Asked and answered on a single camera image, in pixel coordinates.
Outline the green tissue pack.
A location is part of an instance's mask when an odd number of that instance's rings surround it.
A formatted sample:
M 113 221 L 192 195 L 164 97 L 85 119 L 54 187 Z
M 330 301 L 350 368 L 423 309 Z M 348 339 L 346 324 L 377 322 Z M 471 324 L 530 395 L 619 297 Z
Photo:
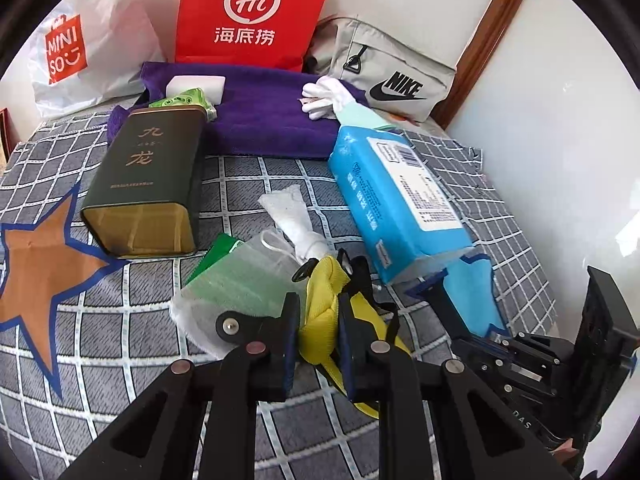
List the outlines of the green tissue pack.
M 208 122 L 213 122 L 217 118 L 216 108 L 209 102 L 201 88 L 189 89 L 178 93 L 176 96 L 168 96 L 165 99 L 149 104 L 149 108 L 172 106 L 199 106 L 204 110 Z

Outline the dark green tea tin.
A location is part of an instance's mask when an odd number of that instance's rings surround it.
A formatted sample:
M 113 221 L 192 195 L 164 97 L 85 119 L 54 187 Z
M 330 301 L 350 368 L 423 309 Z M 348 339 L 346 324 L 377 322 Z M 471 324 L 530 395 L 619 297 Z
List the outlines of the dark green tea tin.
M 119 258 L 194 252 L 206 119 L 198 105 L 142 108 L 127 117 L 80 211 L 104 252 Z

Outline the brown framed picture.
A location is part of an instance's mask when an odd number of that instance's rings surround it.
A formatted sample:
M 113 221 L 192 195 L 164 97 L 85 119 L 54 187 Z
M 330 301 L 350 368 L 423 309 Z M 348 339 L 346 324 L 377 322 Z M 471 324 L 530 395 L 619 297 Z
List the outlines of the brown framed picture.
M 9 111 L 6 108 L 0 110 L 1 148 L 4 160 L 7 162 L 16 148 L 20 138 L 11 129 Z

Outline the blue star marker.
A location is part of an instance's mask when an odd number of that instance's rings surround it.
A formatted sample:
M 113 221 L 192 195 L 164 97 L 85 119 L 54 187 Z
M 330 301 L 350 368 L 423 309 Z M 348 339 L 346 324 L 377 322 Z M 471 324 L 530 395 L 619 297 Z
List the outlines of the blue star marker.
M 444 289 L 466 328 L 475 336 L 508 336 L 494 296 L 494 270 L 488 255 L 462 256 L 446 267 Z

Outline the red paper shopping bag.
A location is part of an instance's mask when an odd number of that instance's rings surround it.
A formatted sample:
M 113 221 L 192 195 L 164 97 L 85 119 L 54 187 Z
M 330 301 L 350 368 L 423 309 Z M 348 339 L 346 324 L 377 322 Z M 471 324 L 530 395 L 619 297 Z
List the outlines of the red paper shopping bag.
M 180 0 L 178 63 L 299 72 L 326 0 Z

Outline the yellow black sock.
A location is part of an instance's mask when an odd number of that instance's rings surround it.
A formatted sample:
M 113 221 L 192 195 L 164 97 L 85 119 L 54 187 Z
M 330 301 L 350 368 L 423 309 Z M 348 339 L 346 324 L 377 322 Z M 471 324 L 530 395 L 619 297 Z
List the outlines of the yellow black sock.
M 416 363 L 398 337 L 396 304 L 375 300 L 366 258 L 311 259 L 298 351 L 358 410 L 395 431 L 426 431 Z

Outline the orange star marker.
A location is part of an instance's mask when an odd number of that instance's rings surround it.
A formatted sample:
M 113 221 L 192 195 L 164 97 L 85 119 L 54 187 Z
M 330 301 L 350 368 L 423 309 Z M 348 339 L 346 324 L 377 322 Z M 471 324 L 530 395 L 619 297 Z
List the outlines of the orange star marker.
M 80 184 L 37 222 L 3 223 L 1 329 L 17 326 L 51 388 L 62 396 L 55 329 L 58 305 L 85 292 L 128 261 L 72 237 Z

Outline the grey Nike waist bag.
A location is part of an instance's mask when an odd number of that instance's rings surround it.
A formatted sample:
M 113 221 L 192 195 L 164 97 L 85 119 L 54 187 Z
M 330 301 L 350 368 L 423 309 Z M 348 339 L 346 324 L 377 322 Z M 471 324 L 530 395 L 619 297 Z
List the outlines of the grey Nike waist bag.
M 347 81 L 369 106 L 425 122 L 446 99 L 456 70 L 356 18 L 317 25 L 305 58 L 313 73 Z

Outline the blue wet wipes pack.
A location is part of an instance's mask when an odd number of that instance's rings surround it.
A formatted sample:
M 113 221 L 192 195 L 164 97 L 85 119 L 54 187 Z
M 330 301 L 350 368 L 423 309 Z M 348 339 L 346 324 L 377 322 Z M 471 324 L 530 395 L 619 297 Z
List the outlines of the blue wet wipes pack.
M 403 136 L 343 126 L 328 165 L 383 283 L 424 278 L 472 249 L 454 207 Z

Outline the brown wooden door frame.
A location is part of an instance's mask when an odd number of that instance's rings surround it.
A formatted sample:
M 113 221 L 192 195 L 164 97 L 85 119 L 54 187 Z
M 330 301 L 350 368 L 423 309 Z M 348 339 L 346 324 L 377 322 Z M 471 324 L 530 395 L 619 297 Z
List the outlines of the brown wooden door frame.
M 439 127 L 447 129 L 461 110 L 497 51 L 522 2 L 523 0 L 491 0 L 488 4 L 457 64 L 456 78 L 448 96 L 432 111 L 431 116 Z

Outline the white mesh cloth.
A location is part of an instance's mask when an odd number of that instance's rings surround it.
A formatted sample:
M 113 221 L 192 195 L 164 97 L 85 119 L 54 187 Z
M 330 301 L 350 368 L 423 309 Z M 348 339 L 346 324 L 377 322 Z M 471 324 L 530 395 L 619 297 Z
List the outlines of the white mesh cloth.
M 306 284 L 292 276 L 300 264 L 293 247 L 277 230 L 266 229 L 239 245 L 171 298 L 169 313 L 198 348 L 221 360 L 233 348 L 217 324 L 233 318 L 232 334 L 243 328 L 240 316 L 277 318 L 285 295 L 306 298 Z

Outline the white sponge block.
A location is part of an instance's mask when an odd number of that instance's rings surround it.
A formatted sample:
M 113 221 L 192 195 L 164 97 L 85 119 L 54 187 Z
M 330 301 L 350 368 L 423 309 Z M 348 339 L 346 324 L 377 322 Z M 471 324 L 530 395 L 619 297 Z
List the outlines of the white sponge block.
M 201 89 L 206 99 L 213 105 L 219 105 L 224 97 L 225 76 L 210 75 L 177 75 L 168 82 L 165 96 L 173 98 L 182 92 Z

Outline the white Miniso plastic bag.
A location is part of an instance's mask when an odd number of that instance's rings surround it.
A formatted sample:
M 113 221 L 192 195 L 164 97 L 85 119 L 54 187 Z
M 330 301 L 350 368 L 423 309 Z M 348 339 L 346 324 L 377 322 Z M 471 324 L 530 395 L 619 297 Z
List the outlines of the white Miniso plastic bag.
M 61 0 L 30 35 L 28 53 L 43 120 L 142 92 L 142 65 L 165 58 L 141 0 Z

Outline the white rubber glove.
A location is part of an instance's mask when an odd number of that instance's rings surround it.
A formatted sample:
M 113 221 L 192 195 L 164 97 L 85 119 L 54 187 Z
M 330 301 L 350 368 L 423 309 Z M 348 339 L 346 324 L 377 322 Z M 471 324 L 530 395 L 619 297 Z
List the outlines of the white rubber glove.
M 380 131 L 395 128 L 369 107 L 360 104 L 336 78 L 321 76 L 316 82 L 303 85 L 302 112 L 310 120 L 335 119 L 341 126 Z

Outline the purple towel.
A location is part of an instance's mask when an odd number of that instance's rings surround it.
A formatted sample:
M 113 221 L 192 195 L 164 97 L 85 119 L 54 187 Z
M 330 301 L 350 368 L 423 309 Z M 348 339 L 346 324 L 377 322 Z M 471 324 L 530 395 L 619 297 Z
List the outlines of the purple towel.
M 335 119 L 311 120 L 299 98 L 315 76 L 242 65 L 145 62 L 140 78 L 144 91 L 133 107 L 115 106 L 106 138 L 113 142 L 131 112 L 165 96 L 175 76 L 223 76 L 217 118 L 205 125 L 202 145 L 207 155 L 250 155 L 326 160 L 340 124 Z

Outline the green flat packet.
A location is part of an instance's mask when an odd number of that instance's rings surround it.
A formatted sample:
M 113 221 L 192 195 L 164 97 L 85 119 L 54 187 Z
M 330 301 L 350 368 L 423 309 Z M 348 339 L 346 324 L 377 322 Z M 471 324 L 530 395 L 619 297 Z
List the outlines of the green flat packet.
M 206 252 L 204 257 L 201 258 L 200 262 L 191 272 L 184 284 L 186 285 L 191 283 L 200 274 L 209 269 L 213 264 L 224 258 L 226 255 L 230 254 L 230 252 L 233 252 L 235 248 L 242 244 L 242 240 L 239 240 L 234 236 L 228 235 L 226 233 L 219 234 L 215 238 L 213 245 L 209 247 L 209 250 Z

